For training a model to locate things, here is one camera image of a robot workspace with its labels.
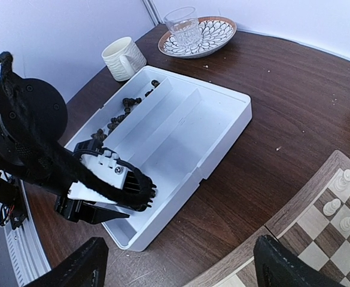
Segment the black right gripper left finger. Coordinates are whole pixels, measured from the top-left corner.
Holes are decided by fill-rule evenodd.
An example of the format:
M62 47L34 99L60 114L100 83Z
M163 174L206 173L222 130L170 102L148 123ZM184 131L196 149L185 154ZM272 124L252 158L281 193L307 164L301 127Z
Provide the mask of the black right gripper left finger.
M104 286L108 246L104 238L91 237L57 267L28 286Z

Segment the white plastic compartment tray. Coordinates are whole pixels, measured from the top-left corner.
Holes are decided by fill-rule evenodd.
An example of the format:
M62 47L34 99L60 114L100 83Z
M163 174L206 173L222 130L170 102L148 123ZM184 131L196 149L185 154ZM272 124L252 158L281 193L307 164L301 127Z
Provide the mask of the white plastic compartment tray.
M87 120L67 149L121 115L123 99L137 97L141 103L107 134L104 145L149 176L156 196L143 212L97 205L130 215L104 227L120 249L140 252L218 166L251 121L252 109L247 94L146 66Z

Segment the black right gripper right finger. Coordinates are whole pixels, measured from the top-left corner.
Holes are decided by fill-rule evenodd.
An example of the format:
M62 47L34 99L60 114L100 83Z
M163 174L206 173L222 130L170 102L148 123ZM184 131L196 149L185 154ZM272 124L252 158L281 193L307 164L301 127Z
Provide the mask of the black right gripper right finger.
M270 235L258 236L253 256L258 286L348 286L348 241L309 242L296 254Z

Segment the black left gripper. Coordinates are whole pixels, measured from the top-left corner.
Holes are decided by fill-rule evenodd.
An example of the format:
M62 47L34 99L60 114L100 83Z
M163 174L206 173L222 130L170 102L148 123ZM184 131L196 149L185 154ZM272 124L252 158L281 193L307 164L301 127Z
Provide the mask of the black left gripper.
M119 165L117 163L118 155L105 148L100 140L91 139L76 144L72 155L102 180L117 188L124 188L130 170ZM57 196L54 209L68 221L85 221L90 224L100 224L130 216L116 208L107 209L97 206L96 203L109 203L117 206L117 203L88 189L80 181L74 181L68 187L66 194Z

